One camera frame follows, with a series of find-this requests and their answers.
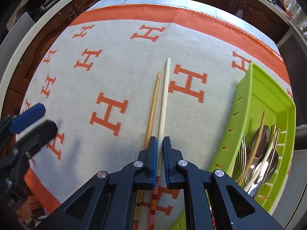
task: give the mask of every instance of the white chopstick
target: white chopstick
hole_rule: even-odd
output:
[[[167,58],[166,65],[165,65],[162,105],[161,105],[161,112],[160,112],[160,124],[159,124],[159,134],[158,134],[157,173],[156,173],[157,176],[160,176],[160,169],[161,169],[162,142],[164,139],[164,127],[165,127],[165,117],[166,117],[170,66],[171,66],[171,59]]]
[[[252,178],[250,179],[250,181],[248,182],[248,184],[246,184],[246,186],[244,186],[244,190],[245,190],[246,192],[251,188],[251,186],[253,185],[254,181],[255,181],[256,178],[259,176],[259,174],[260,174],[260,172],[261,172],[261,170],[262,170],[262,168],[263,168],[265,162],[266,162],[267,159],[269,158],[269,155],[270,155],[270,153],[271,153],[271,151],[272,151],[272,149],[273,149],[273,146],[274,146],[274,143],[275,143],[275,141],[276,141],[276,138],[277,138],[277,131],[274,133],[274,136],[273,136],[273,138],[272,138],[272,141],[271,141],[271,143],[270,143],[270,146],[269,146],[269,148],[268,148],[268,150],[267,150],[267,152],[266,152],[266,154],[265,154],[265,156],[264,156],[264,158],[263,158],[263,160],[262,160],[262,162],[261,162],[260,167],[257,169],[256,173],[252,176]]]

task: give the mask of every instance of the green plastic tray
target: green plastic tray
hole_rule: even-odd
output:
[[[208,171],[222,169],[232,172],[240,148],[243,132],[248,143],[260,126],[266,111],[265,124],[280,128],[277,143],[278,165],[271,179],[262,186],[256,201],[270,211],[276,202],[288,174],[294,148],[296,114],[295,104],[286,92],[255,63],[249,65],[245,76],[236,86],[234,100],[225,131]],[[185,230],[183,210],[168,230]]]

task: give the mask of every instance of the hand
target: hand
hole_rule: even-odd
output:
[[[31,209],[27,202],[22,204],[15,213],[20,223],[26,222],[28,224],[31,221]]]

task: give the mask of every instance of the green basket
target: green basket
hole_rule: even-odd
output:
[[[255,63],[249,65],[245,76],[236,86],[225,131],[208,171],[219,168],[231,174],[244,131],[248,144],[260,126],[264,110],[267,112],[264,123],[269,127],[275,124],[280,128],[276,147],[279,156],[276,172],[262,186],[255,199],[270,212],[278,203],[290,168],[296,125],[295,104],[276,81]],[[185,228],[183,210],[168,230]]]

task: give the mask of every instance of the triangular cutout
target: triangular cutout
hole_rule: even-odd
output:
[[[242,219],[256,212],[256,209],[231,185],[226,186],[234,211]]]
[[[95,187],[88,187],[81,195],[76,198],[65,210],[65,213],[76,218],[77,220],[82,220],[90,200],[95,191]]]

